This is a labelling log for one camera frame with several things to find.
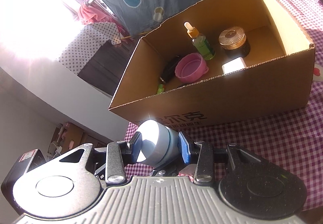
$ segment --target star-patterned fabric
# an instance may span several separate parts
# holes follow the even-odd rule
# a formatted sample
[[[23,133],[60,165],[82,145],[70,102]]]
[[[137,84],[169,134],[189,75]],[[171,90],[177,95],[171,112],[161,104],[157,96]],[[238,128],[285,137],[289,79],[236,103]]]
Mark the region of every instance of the star-patterned fabric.
[[[121,43],[117,25],[90,23],[81,30],[57,60],[77,75],[107,40],[113,45]]]

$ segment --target black jar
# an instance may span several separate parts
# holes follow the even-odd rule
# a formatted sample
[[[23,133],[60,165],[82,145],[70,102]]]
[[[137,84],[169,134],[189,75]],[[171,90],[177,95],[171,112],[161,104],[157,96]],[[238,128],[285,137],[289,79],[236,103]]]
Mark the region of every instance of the black jar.
[[[219,42],[230,59],[244,58],[250,52],[250,44],[244,29],[238,26],[224,30],[219,36]]]

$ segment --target pink gingham tablecloth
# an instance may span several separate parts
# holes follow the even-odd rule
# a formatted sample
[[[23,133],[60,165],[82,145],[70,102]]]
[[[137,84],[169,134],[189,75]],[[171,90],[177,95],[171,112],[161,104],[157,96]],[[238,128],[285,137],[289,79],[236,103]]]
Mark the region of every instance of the pink gingham tablecloth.
[[[300,177],[307,187],[304,210],[323,206],[323,6],[319,0],[278,0],[301,23],[316,46],[309,102],[305,108],[240,122],[186,129],[195,141],[217,148],[237,143]],[[130,123],[125,140],[135,133]],[[224,176],[222,164],[216,178]],[[143,164],[126,167],[127,176],[147,176]]]

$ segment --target orange dropper cap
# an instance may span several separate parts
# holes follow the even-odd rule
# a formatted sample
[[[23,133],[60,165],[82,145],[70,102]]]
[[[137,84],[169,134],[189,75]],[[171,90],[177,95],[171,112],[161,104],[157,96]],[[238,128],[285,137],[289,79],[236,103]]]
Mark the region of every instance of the orange dropper cap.
[[[200,34],[200,32],[189,22],[184,23],[184,26],[186,27],[187,33],[191,38],[196,38]]]

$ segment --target pink bowl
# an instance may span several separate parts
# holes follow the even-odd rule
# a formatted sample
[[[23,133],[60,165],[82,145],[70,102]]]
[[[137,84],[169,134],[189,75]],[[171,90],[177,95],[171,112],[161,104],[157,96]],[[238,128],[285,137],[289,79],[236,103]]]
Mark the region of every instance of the pink bowl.
[[[209,68],[206,61],[199,53],[192,53],[180,60],[175,68],[175,75],[182,83],[193,83],[202,75],[206,74]]]

